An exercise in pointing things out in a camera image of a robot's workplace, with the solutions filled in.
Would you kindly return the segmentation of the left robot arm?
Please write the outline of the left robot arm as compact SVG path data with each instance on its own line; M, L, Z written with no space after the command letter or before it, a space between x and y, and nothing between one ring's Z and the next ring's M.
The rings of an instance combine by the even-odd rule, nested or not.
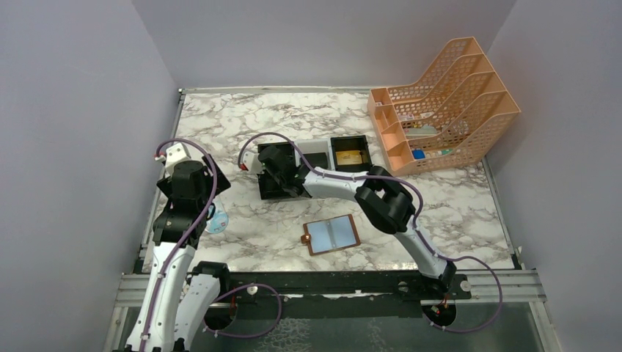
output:
M208 307L230 283L224 263L202 261L190 270L213 201L230 182L209 154L194 160L172 151L160 159L167 204L153 223L152 269L123 351L189 351Z

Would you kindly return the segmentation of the brown leather card holder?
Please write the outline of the brown leather card holder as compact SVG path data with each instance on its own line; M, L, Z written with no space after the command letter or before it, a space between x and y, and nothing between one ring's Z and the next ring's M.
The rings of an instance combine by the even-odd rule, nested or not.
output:
M351 214L303 224L300 237L310 256L359 246L361 240Z

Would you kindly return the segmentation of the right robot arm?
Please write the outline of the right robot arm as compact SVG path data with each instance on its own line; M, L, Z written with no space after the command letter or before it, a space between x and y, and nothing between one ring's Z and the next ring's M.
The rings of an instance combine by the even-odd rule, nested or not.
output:
M292 197L344 199L358 204L369 222L379 231L393 235L417 264L427 286L437 293L447 293L456 266L432 243L420 226L421 210L406 183L393 177L385 168L373 166L368 172L338 172L308 163L296 165L292 157L275 146L258 153L263 172Z

